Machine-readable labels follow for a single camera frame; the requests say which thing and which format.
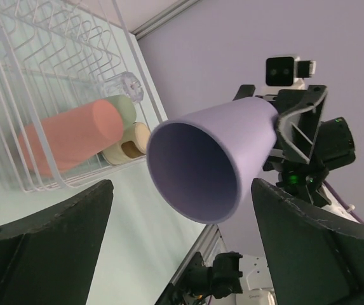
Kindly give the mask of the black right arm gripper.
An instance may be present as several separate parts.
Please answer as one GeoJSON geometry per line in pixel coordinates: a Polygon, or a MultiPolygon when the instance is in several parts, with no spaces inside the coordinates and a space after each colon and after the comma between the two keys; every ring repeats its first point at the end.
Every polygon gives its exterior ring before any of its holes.
{"type": "MultiPolygon", "coordinates": [[[[252,97],[255,85],[241,85],[233,101],[252,97]]],[[[331,205],[323,190],[330,171],[347,166],[356,159],[353,136],[343,117],[321,124],[321,113],[328,90],[310,85],[305,90],[280,90],[276,105],[288,109],[278,114],[275,133],[283,158],[310,159],[309,164],[269,157],[262,169],[278,172],[276,186],[316,207],[331,205]]]]}

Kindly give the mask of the pink cup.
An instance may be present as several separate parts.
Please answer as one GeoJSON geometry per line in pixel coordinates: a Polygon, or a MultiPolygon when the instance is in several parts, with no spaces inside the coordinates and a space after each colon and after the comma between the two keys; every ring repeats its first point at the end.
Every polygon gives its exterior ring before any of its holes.
{"type": "Polygon", "coordinates": [[[41,124],[60,173],[115,144],[125,130],[119,111],[104,99],[42,119],[41,124]]]}

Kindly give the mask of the green cup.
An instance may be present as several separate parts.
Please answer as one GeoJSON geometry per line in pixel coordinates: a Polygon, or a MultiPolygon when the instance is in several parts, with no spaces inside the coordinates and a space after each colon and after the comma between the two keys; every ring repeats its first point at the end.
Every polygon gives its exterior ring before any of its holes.
{"type": "Polygon", "coordinates": [[[114,95],[105,99],[117,109],[123,120],[124,129],[131,127],[136,122],[137,112],[133,105],[133,100],[130,97],[126,95],[114,95]]]}

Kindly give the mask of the beige cup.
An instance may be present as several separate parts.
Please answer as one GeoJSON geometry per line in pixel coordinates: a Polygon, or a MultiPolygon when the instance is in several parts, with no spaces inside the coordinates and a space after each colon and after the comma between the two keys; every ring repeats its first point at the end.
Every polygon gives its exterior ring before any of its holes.
{"type": "Polygon", "coordinates": [[[120,141],[102,151],[102,156],[111,165],[121,165],[144,156],[151,136],[150,129],[140,122],[127,128],[120,141]]]}

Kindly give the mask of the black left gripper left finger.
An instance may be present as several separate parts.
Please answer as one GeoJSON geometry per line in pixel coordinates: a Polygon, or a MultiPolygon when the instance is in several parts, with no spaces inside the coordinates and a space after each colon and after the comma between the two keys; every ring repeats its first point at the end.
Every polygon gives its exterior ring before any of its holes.
{"type": "Polygon", "coordinates": [[[101,180],[0,226],[0,304],[86,304],[112,201],[101,180]]]}

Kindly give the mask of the purple cup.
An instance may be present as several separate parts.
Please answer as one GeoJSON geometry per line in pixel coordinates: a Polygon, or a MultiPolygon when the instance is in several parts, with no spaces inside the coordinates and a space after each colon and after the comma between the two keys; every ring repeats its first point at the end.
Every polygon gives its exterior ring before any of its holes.
{"type": "Polygon", "coordinates": [[[147,145],[154,185],[188,219],[224,222],[275,145],[277,115],[266,100],[247,97],[161,123],[147,145]]]}

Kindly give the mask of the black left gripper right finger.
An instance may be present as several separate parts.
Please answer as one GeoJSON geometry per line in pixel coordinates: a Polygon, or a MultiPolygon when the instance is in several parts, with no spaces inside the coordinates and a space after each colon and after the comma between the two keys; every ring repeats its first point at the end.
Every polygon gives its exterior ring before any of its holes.
{"type": "Polygon", "coordinates": [[[253,207],[278,304],[364,304],[364,225],[254,179],[253,207]]]}

